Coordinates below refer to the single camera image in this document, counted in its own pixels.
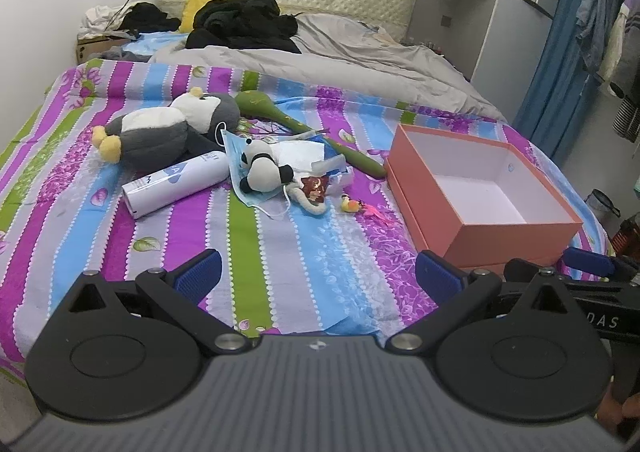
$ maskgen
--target panda plush toy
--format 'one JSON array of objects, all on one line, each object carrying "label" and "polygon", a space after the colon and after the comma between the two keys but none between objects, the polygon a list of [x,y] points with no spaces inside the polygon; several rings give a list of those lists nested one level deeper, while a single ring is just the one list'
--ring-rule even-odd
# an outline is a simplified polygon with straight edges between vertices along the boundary
[{"label": "panda plush toy", "polygon": [[183,159],[224,151],[220,130],[233,132],[239,123],[232,96],[195,87],[168,107],[141,108],[94,127],[92,145],[107,162],[151,174]]},{"label": "panda plush toy", "polygon": [[262,140],[247,139],[241,160],[249,168],[249,174],[240,180],[240,189],[245,194],[271,192],[293,181],[293,168],[278,166],[271,146]]}]

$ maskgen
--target floor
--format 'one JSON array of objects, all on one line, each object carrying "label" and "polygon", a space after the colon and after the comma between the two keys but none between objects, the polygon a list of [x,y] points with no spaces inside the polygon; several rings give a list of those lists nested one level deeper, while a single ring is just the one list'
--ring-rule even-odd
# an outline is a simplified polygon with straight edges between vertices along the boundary
[{"label": "floor", "polygon": [[0,441],[13,440],[39,417],[29,390],[0,374]]}]

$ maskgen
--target open box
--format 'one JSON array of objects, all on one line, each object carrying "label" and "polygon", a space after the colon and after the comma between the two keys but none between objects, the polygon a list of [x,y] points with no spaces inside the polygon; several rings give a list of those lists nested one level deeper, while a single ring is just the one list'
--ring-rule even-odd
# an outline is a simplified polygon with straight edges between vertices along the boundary
[{"label": "open box", "polygon": [[582,222],[508,143],[400,125],[388,182],[416,248],[501,271],[511,258],[552,265]]}]

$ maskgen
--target blue face mask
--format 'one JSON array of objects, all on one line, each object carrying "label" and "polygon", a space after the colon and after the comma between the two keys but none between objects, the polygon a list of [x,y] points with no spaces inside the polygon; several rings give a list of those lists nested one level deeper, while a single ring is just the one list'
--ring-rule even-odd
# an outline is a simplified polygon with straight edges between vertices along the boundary
[{"label": "blue face mask", "polygon": [[240,189],[240,180],[243,177],[246,177],[249,173],[249,168],[242,167],[242,152],[246,147],[246,139],[236,134],[231,134],[226,130],[222,130],[222,139],[225,144],[226,156],[229,159],[229,170],[231,173],[231,184],[233,185],[234,192],[238,199],[240,199],[244,204],[248,207],[255,207],[262,210],[264,213],[271,217],[271,214],[265,212],[258,205],[260,203],[265,202],[267,199],[271,199],[271,197],[277,196],[282,192],[282,188],[276,188],[274,191],[262,193],[262,192],[252,192],[251,194],[245,194]]}]

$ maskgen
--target striped bedsheet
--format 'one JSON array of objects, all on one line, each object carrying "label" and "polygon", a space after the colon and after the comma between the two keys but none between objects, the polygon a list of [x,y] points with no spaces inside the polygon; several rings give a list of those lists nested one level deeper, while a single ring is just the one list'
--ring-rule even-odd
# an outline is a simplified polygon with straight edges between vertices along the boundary
[{"label": "striped bedsheet", "polygon": [[[120,195],[132,175],[100,160],[92,127],[168,105],[193,86],[231,94],[257,88],[287,114],[328,128],[380,162],[399,123],[508,141],[584,220],[573,244],[606,251],[604,231],[558,168],[502,123],[257,72],[92,60],[55,81],[0,155],[0,371],[21,381],[24,357],[82,270],[133,279],[150,267],[173,269],[206,247],[216,248],[226,265],[200,306],[248,336],[322,329],[386,337],[435,308],[415,282],[415,250],[386,182],[360,172],[348,193],[396,220],[390,228],[342,213],[338,199],[322,217],[294,205],[275,221],[245,207],[228,182],[134,221]],[[255,119],[243,119],[240,130],[282,133]],[[281,211],[284,200],[271,199],[265,208]]]}]

